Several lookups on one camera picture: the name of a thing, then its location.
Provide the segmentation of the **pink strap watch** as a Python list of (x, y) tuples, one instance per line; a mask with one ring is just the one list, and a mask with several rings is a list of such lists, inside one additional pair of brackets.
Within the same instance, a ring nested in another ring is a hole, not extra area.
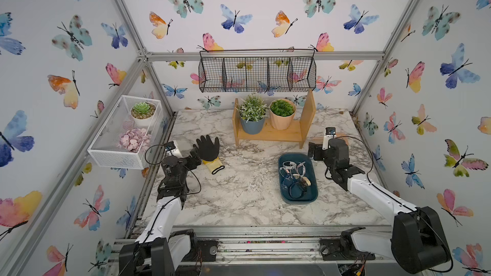
[(297, 165), (297, 167), (296, 167), (296, 171), (297, 171), (297, 174), (298, 174), (300, 177), (305, 176), (305, 174), (306, 174), (306, 166), (305, 166), (305, 162), (301, 162), (300, 164), (298, 164), (298, 165)]

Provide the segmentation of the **beige strap watch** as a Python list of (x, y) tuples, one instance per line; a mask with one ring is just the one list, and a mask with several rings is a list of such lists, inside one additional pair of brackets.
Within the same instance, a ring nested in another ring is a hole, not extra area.
[(303, 188), (308, 188), (311, 186), (311, 181), (306, 176), (302, 176), (300, 178), (299, 183), (300, 183), (300, 186)]

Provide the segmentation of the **black digital watch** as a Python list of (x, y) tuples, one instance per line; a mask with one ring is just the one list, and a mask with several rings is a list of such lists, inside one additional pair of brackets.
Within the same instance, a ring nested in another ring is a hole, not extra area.
[(307, 193), (308, 185), (305, 185), (303, 182), (295, 182), (291, 184), (288, 188), (289, 196), (293, 200), (300, 200)]

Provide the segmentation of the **blue round watch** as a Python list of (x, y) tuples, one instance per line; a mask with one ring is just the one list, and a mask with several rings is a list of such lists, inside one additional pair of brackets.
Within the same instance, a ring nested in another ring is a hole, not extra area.
[(294, 183), (295, 179), (292, 175), (283, 172), (280, 174), (280, 185), (283, 189), (288, 189)]

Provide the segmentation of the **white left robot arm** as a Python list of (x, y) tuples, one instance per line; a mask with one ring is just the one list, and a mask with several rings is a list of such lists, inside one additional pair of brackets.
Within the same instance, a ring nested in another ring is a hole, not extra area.
[(194, 149), (188, 157), (170, 155), (161, 162), (164, 178), (157, 206), (142, 234), (119, 253), (119, 275), (175, 275), (181, 261), (196, 245), (193, 230), (172, 228), (189, 193), (187, 174), (202, 163)]

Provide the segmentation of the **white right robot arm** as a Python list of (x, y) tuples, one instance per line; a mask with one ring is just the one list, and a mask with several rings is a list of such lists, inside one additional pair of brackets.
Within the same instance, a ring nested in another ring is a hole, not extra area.
[(369, 174), (350, 163), (344, 137), (309, 143), (308, 157), (322, 161), (330, 180), (376, 210), (392, 226), (390, 233), (366, 227), (345, 230), (339, 252), (357, 259), (374, 254), (392, 259), (407, 273), (435, 272), (444, 263), (454, 264), (438, 213), (431, 207), (418, 207), (389, 193), (371, 180)]

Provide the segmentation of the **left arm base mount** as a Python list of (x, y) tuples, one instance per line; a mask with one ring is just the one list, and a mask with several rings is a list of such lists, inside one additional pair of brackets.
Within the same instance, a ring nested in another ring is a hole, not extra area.
[(193, 229), (172, 232), (168, 246), (174, 266), (183, 262), (215, 262), (218, 241), (198, 238)]

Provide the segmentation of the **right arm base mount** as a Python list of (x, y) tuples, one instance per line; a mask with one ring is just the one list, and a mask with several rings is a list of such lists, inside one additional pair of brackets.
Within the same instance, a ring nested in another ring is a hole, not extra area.
[(375, 254), (357, 250), (352, 241), (352, 234), (356, 231), (365, 229), (365, 227), (353, 227), (345, 230), (340, 236), (320, 239), (320, 254), (324, 261), (341, 261), (341, 260), (375, 260)]

